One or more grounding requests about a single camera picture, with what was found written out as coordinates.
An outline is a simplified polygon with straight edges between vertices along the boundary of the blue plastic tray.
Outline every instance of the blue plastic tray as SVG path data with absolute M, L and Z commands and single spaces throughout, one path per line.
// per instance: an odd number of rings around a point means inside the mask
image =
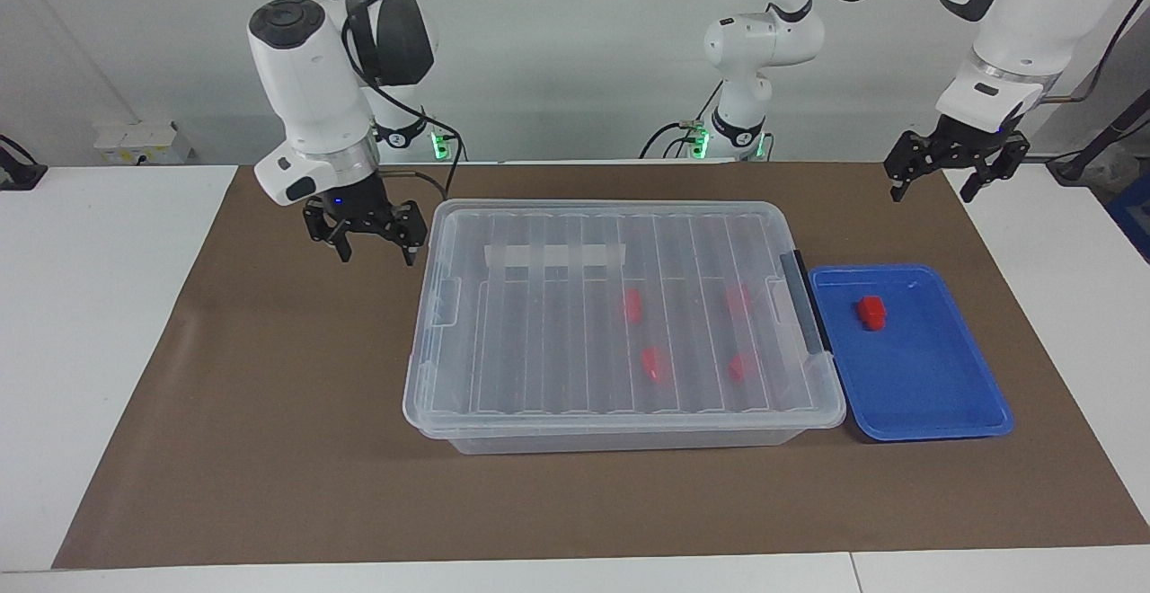
M 925 265 L 820 267 L 811 286 L 859 428 L 882 441 L 1006 434 L 1014 417 L 945 283 Z M 857 314 L 887 309 L 883 330 Z

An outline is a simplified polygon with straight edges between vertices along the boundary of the green light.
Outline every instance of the green light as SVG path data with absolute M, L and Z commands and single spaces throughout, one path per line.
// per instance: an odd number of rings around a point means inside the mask
M 711 133 L 707 133 L 705 128 L 699 128 L 698 134 L 695 137 L 695 146 L 691 146 L 691 156 L 693 159 L 705 159 L 707 156 L 707 144 L 711 143 Z
M 447 141 L 442 134 L 431 131 L 431 148 L 435 151 L 435 159 L 447 159 L 451 154 L 451 146 L 447 146 Z

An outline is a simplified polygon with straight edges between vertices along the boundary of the brown table surface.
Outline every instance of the brown table surface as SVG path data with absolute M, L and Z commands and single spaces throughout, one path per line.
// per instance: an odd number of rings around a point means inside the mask
M 435 195 L 415 197 L 430 221 Z M 457 195 L 768 200 L 808 265 L 925 262 L 1010 401 L 1007 437 L 461 456 L 400 411 L 422 262 L 340 264 L 240 170 L 56 568 L 1150 544 L 1150 530 L 941 175 L 880 168 L 473 167 Z

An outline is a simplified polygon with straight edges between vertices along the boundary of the clear plastic box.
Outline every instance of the clear plastic box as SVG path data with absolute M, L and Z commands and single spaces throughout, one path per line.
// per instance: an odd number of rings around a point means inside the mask
M 781 445 L 846 403 L 761 201 L 448 200 L 404 414 L 463 454 Z

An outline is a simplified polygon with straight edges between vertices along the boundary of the white tabletop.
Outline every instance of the white tabletop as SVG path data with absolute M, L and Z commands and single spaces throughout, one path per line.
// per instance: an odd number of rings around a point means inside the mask
M 0 591 L 1150 590 L 1143 546 L 36 572 L 51 567 L 233 172 L 57 168 L 36 192 L 0 193 L 0 571 L 32 571 L 0 575 Z M 949 179 L 957 191 L 965 175 Z M 986 188 L 968 213 L 1150 515 L 1150 265 L 1088 192 L 1044 168 Z

